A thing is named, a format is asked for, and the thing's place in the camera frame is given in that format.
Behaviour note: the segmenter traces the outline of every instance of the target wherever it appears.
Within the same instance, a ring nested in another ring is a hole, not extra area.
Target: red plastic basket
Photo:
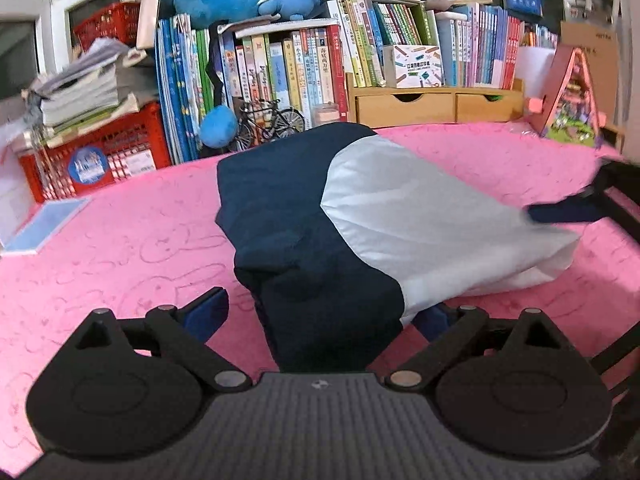
[[[82,50],[87,51],[96,38],[115,38],[135,46],[138,36],[140,4],[119,2],[96,12],[74,28]]]
[[[83,178],[78,167],[80,171],[91,170],[82,166],[87,155],[92,158],[89,162],[100,164],[94,165],[90,178]],[[153,167],[171,165],[158,103],[148,104],[138,113],[123,116],[62,146],[46,148],[40,155],[40,168],[34,154],[18,160],[39,203],[80,196]]]

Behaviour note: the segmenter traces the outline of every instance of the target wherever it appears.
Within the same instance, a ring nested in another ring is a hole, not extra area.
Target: label
[[[154,162],[154,156],[151,154],[151,150],[145,150],[144,152],[129,155],[126,158],[126,164],[129,169],[129,173],[132,176],[156,170],[156,164]]]
[[[109,171],[109,163],[104,153],[94,146],[80,148],[69,161],[69,176],[78,184],[95,184]]]

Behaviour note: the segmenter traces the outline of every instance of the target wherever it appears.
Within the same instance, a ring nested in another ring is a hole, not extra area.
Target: wooden desk organizer
[[[349,120],[370,128],[425,123],[505,123],[522,117],[523,83],[495,88],[356,88],[347,76]]]

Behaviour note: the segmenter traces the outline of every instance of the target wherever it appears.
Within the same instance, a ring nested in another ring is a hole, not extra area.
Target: pink bedsheet
[[[381,133],[504,203],[553,201],[579,190],[595,152],[521,136],[511,124],[433,125]],[[216,160],[141,176],[96,193],[37,256],[0,261],[0,468],[17,474],[40,453],[24,413],[31,383],[93,308],[142,316],[184,305],[212,286],[231,298],[229,319],[209,345],[252,377],[275,369],[248,292],[233,275],[234,250],[214,222]],[[495,317],[543,308],[584,355],[640,317],[640,254],[609,221],[584,228],[574,264],[558,280],[473,303]],[[385,372],[422,348],[407,329],[373,363]]]

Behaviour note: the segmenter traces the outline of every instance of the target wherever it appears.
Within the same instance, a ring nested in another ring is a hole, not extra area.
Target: cardboard box
[[[619,53],[616,33],[589,23],[562,22],[560,42],[579,46],[585,51],[598,111],[607,115],[607,124],[612,124],[618,94]]]
[[[438,46],[388,45],[383,49],[386,85],[391,88],[442,86]]]

